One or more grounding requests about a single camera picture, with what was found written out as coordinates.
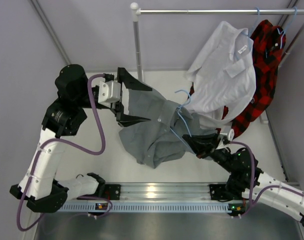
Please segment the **grey button-up shirt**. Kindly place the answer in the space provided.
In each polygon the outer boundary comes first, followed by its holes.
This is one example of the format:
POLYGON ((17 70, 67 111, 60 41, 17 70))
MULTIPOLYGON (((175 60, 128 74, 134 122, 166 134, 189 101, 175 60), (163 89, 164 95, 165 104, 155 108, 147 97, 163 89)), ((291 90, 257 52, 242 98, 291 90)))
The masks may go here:
MULTIPOLYGON (((124 149, 132 155, 138 164, 152 169, 161 163, 178 160, 184 156, 186 147, 171 133, 170 127, 179 135, 187 135, 187 130, 176 113, 179 103, 167 100, 157 90, 129 91, 128 110, 130 115, 144 117, 150 121, 125 127, 119 132, 124 149)), ((215 134, 215 129, 202 129, 199 116, 188 110, 187 120, 192 120, 192 135, 215 134)))

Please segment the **light blue wire hanger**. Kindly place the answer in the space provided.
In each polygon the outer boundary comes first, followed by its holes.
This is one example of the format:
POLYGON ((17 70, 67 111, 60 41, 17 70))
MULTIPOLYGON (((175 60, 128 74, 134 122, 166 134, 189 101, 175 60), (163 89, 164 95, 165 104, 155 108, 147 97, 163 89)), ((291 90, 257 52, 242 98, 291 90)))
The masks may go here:
MULTIPOLYGON (((184 89, 179 89, 175 91, 176 94, 180 92, 187 94, 187 100, 176 108, 176 113, 178 117, 181 119, 181 121, 184 123, 187 134, 190 137, 192 137, 192 135, 195 134, 196 131, 195 129, 193 130, 190 129, 190 127, 192 126, 192 120, 188 120, 187 119, 188 116, 184 115, 184 113, 188 112, 185 107, 191 102, 191 94, 184 89)), ((178 135, 172 127, 170 127, 170 132, 176 137, 177 140, 179 140, 185 146, 187 152, 194 154, 194 151, 192 150, 190 145, 183 139, 182 136, 178 135)))

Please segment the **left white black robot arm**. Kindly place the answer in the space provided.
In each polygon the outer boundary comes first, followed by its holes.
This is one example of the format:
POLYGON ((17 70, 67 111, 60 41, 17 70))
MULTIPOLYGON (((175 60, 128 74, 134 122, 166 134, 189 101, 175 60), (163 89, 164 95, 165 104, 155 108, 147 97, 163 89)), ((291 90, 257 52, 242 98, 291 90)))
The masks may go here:
POLYGON ((103 73, 101 77, 103 82, 94 86, 81 65, 70 64, 55 79, 57 99, 45 112, 33 160, 21 182, 10 188, 10 193, 32 212, 55 213, 66 201, 83 196, 98 200, 105 195, 106 182, 95 173, 65 181, 55 179, 66 147, 76 147, 68 137, 75 136, 87 119, 85 109, 92 109, 95 116, 99 109, 108 109, 122 127, 146 121, 124 113, 122 89, 150 92, 150 86, 123 67, 115 75, 103 73))

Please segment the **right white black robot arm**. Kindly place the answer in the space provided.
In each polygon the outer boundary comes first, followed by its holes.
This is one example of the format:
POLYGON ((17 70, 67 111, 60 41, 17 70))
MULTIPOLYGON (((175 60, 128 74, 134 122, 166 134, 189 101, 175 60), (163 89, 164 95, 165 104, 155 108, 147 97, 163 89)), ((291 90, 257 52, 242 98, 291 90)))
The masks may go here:
POLYGON ((210 158, 229 173, 224 184, 210 185, 211 199, 219 202, 244 200, 240 210, 232 207, 235 216, 246 214, 262 203, 289 216, 304 227, 304 191, 290 186, 258 167, 248 145, 218 133, 209 135, 183 135, 199 159, 210 158))

